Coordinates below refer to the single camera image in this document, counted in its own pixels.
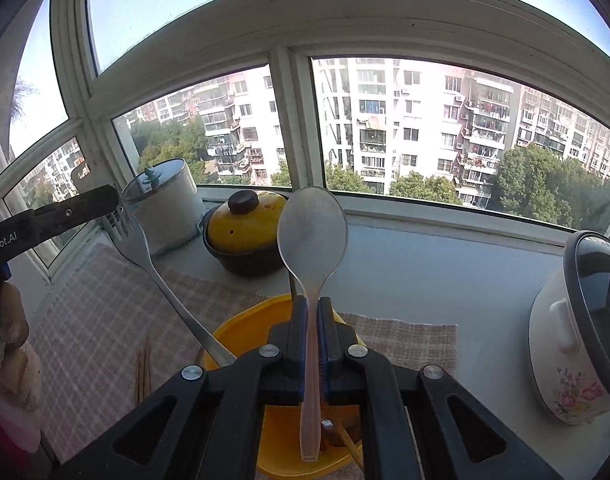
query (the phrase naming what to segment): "screw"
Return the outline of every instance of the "screw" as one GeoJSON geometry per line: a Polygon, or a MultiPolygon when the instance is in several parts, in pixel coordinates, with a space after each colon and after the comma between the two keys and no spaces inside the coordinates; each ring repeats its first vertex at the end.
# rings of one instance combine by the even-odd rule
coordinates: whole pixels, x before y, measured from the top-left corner
{"type": "Polygon", "coordinates": [[[352,357],[365,357],[367,355],[367,347],[363,345],[351,345],[347,352],[352,357]]]}
{"type": "Polygon", "coordinates": [[[263,357],[276,357],[280,350],[276,345],[262,345],[258,353],[263,357]]]}
{"type": "Polygon", "coordinates": [[[428,379],[440,379],[442,377],[442,368],[437,365],[427,365],[422,369],[422,374],[428,379]]]}
{"type": "Polygon", "coordinates": [[[197,365],[189,365],[182,369],[182,378],[188,381],[195,381],[202,377],[202,368],[197,365]]]}

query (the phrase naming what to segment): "checkered cloth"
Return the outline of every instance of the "checkered cloth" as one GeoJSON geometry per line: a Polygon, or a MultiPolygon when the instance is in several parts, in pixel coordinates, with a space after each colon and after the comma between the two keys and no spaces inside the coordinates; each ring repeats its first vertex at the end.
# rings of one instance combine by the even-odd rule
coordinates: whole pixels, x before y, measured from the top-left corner
{"type": "MultiPolygon", "coordinates": [[[[165,267],[158,271],[210,331],[264,300],[165,267]]],[[[456,367],[454,325],[341,316],[393,363],[411,368],[434,363],[450,372],[456,367]]],[[[193,362],[200,345],[143,270],[114,248],[97,246],[32,334],[43,366],[43,430],[61,461],[133,409],[134,364],[147,334],[155,390],[193,362]]],[[[350,466],[328,477],[360,478],[350,466]]]]}

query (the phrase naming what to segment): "fork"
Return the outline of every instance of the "fork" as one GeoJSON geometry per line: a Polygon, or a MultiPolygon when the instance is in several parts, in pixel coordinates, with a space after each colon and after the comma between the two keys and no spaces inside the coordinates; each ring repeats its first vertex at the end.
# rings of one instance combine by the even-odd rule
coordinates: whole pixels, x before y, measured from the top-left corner
{"type": "Polygon", "coordinates": [[[167,286],[165,281],[151,262],[147,237],[138,223],[136,216],[122,198],[120,190],[118,197],[120,203],[113,213],[102,218],[107,233],[112,243],[122,256],[131,263],[143,269],[154,281],[156,286],[165,295],[167,301],[172,305],[176,314],[181,317],[187,328],[192,331],[194,337],[203,348],[211,355],[219,366],[233,364],[235,355],[227,350],[211,333],[184,307],[181,301],[167,286]]]}

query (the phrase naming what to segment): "white countertop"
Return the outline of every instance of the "white countertop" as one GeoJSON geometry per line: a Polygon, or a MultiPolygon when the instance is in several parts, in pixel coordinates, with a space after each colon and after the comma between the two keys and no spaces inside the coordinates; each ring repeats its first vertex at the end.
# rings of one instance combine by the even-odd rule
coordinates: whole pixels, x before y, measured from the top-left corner
{"type": "MultiPolygon", "coordinates": [[[[610,413],[591,425],[565,425],[547,416],[531,385],[531,305],[560,256],[349,220],[347,254],[323,289],[335,309],[457,324],[457,380],[563,477],[592,478],[610,453],[610,413]]],[[[234,276],[200,237],[159,262],[264,296],[289,292],[286,270],[258,279],[234,276]]]]}

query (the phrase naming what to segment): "white slow cooker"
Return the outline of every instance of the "white slow cooker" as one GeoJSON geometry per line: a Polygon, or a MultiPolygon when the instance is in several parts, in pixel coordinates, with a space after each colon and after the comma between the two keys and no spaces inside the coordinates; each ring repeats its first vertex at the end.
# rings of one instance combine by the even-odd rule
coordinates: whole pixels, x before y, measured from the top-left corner
{"type": "Polygon", "coordinates": [[[569,237],[563,266],[537,295],[530,357],[547,409],[567,424],[610,410],[610,240],[569,237]]]}
{"type": "Polygon", "coordinates": [[[136,215],[152,256],[179,247],[200,232],[205,206],[182,158],[147,168],[123,191],[136,215]]]}

